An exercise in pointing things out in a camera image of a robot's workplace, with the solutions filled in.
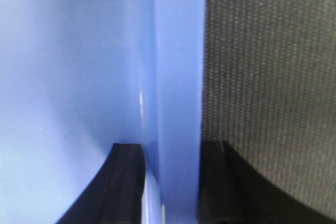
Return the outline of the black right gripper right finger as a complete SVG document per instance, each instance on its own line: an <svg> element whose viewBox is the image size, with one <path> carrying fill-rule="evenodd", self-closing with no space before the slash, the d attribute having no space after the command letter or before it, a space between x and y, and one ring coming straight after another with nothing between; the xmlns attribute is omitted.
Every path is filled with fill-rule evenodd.
<svg viewBox="0 0 336 224"><path fill-rule="evenodd" d="M335 223L276 187L228 143L200 150L199 223Z"/></svg>

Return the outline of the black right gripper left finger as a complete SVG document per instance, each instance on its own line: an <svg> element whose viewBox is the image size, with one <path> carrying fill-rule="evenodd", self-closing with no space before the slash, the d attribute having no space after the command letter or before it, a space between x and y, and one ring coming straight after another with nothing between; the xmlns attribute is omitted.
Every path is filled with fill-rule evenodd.
<svg viewBox="0 0 336 224"><path fill-rule="evenodd" d="M142 146L115 143L96 176L58 223L141 223L144 184Z"/></svg>

